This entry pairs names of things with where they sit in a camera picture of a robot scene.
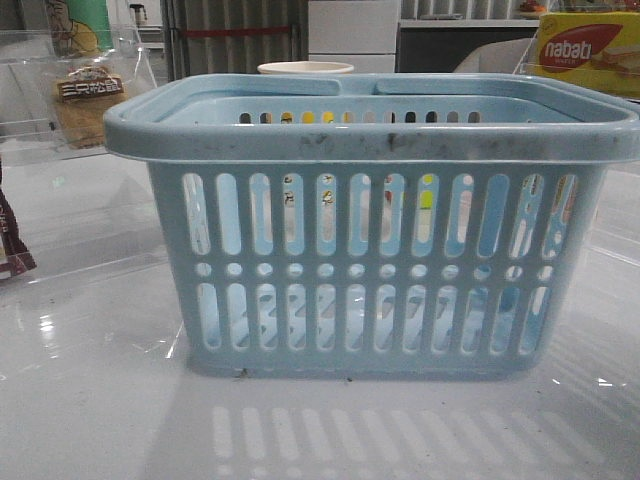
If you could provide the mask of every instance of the plastic basket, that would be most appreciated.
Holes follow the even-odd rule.
[[[508,373],[539,360],[638,107],[502,75],[199,76],[114,107],[216,367]]]

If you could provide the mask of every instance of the light blue basket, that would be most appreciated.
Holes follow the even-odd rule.
[[[504,75],[197,76],[112,108],[214,367],[533,366],[638,107]]]

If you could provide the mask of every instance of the yellow box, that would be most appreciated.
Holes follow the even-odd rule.
[[[640,14],[543,15],[530,63],[536,75],[640,98]]]

